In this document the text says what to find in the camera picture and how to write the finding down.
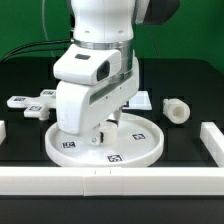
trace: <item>white plastic part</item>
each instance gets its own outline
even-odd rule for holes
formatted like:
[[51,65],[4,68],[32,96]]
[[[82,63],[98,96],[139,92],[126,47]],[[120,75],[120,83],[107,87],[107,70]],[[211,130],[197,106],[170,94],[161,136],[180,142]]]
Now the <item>white plastic part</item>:
[[5,137],[6,137],[5,122],[0,121],[0,145],[4,141]]
[[40,97],[13,96],[7,101],[11,108],[27,108],[24,117],[49,119],[49,109],[56,108],[56,91],[45,89],[40,93]]
[[0,195],[224,195],[224,168],[1,167]]
[[109,78],[121,69],[121,52],[118,50],[90,50],[72,44],[55,63],[54,76],[58,79],[83,85],[96,85],[97,71],[109,62]]
[[123,107],[123,110],[152,110],[147,91],[138,91]]
[[164,143],[158,126],[131,114],[121,115],[115,144],[94,147],[88,138],[66,134],[55,124],[45,136],[47,154],[63,167],[147,167],[161,156]]
[[113,145],[117,143],[117,129],[115,123],[103,121],[100,123],[99,131],[102,133],[102,145]]
[[95,86],[61,81],[57,87],[56,106],[59,128],[73,135],[83,135],[133,97],[139,87],[139,66],[133,60],[132,76],[109,93],[90,104],[93,94],[109,84],[104,80]]
[[175,124],[182,124],[190,117],[189,106],[179,99],[165,99],[163,113]]
[[135,0],[72,0],[74,38],[91,43],[115,43],[133,38]]
[[213,122],[202,122],[200,138],[219,167],[224,167],[224,135]]
[[150,0],[139,0],[139,6],[138,6],[136,21],[135,21],[137,24],[144,22],[149,2]]

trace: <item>white puzzle piece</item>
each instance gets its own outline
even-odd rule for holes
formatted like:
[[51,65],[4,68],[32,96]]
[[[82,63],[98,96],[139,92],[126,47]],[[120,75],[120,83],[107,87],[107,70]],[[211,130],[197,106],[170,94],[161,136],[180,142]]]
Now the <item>white puzzle piece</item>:
[[13,96],[7,101],[11,108],[27,108],[24,116],[29,118],[49,119],[49,110],[56,108],[56,90],[45,89],[39,97]]

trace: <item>black cable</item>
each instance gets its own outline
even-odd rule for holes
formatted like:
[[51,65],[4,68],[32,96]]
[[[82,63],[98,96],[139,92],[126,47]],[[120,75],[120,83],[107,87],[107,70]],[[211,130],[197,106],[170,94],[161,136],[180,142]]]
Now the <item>black cable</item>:
[[155,49],[155,52],[156,52],[156,56],[157,56],[157,58],[160,58],[160,54],[159,54],[158,46],[157,46],[157,43],[156,43],[156,39],[153,35],[152,29],[150,28],[150,26],[148,27],[148,31],[149,31],[149,36],[151,37],[151,40],[152,40],[152,43],[153,43],[153,46],[154,46],[154,49]]
[[43,42],[36,42],[36,43],[30,43],[23,46],[20,46],[9,53],[7,53],[1,60],[0,63],[4,62],[5,58],[8,58],[11,54],[14,54],[18,51],[24,50],[26,48],[30,47],[36,47],[36,46],[45,46],[45,45],[56,45],[56,44],[67,44],[71,43],[71,40],[55,40],[55,41],[43,41]]
[[4,63],[5,61],[7,61],[9,58],[20,55],[20,54],[26,54],[26,53],[34,53],[34,52],[43,52],[43,51],[64,51],[67,50],[65,48],[55,48],[55,49],[38,49],[38,50],[29,50],[29,51],[22,51],[22,52],[17,52],[17,53],[13,53],[10,54],[8,57],[5,57],[4,59],[1,60],[1,63]]

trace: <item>white block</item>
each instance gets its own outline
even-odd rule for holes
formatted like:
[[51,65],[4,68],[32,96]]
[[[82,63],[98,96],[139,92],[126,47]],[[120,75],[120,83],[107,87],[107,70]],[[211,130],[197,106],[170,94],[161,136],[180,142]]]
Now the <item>white block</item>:
[[200,138],[219,167],[224,167],[224,135],[213,122],[203,122]]
[[4,121],[0,121],[0,145],[4,141],[5,137],[6,137],[5,122]]
[[123,107],[123,110],[152,110],[147,91],[138,91]]

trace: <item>white cylindrical part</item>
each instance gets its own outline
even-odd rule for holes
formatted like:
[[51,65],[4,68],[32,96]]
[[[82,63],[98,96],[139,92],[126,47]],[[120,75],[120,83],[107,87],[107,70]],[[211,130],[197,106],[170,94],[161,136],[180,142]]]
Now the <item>white cylindrical part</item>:
[[179,99],[165,99],[163,113],[175,124],[182,124],[190,117],[189,106]]
[[133,38],[135,0],[72,0],[74,38],[89,43],[115,43]]
[[100,123],[99,131],[103,134],[102,145],[113,145],[117,142],[117,125],[113,122]]

